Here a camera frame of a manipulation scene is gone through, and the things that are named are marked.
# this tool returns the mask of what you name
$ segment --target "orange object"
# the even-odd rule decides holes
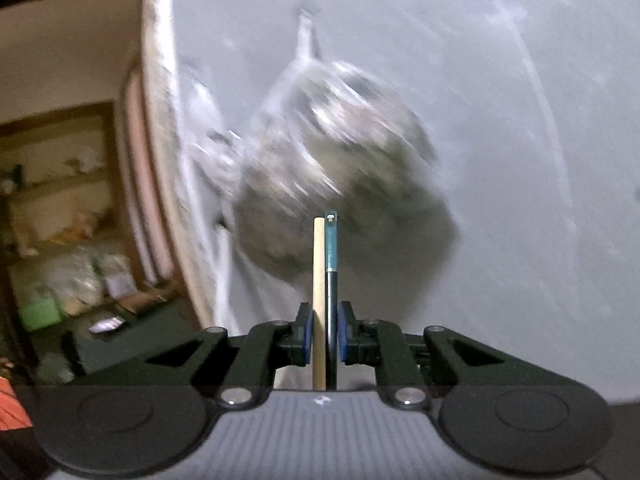
[[[30,428],[31,419],[5,378],[0,378],[0,431]]]

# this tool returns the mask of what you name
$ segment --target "transparent plastic bag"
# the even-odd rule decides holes
[[[229,225],[259,264],[307,268],[313,218],[327,209],[343,233],[376,247],[399,219],[439,202],[418,117],[372,75],[322,60],[304,12],[296,57],[236,153],[235,184],[223,186],[232,190]]]

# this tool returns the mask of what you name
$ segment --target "round black joint cover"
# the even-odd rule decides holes
[[[171,465],[199,441],[204,400],[190,386],[44,388],[34,430],[44,451],[81,475],[138,476]]]
[[[578,383],[456,386],[444,399],[439,422],[471,459],[525,474],[584,467],[612,433],[607,403]]]

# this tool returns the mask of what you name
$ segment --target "wooden stick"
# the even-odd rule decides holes
[[[312,354],[314,390],[326,389],[325,361],[325,311],[326,291],[324,289],[326,269],[324,268],[324,218],[314,220],[314,342]]]

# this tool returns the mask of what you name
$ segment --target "gray ribbed surface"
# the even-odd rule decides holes
[[[50,480],[73,476],[56,473]],[[453,452],[421,413],[374,392],[276,391],[256,410],[222,416],[188,459],[150,480],[499,480]],[[602,480],[588,470],[566,480]]]

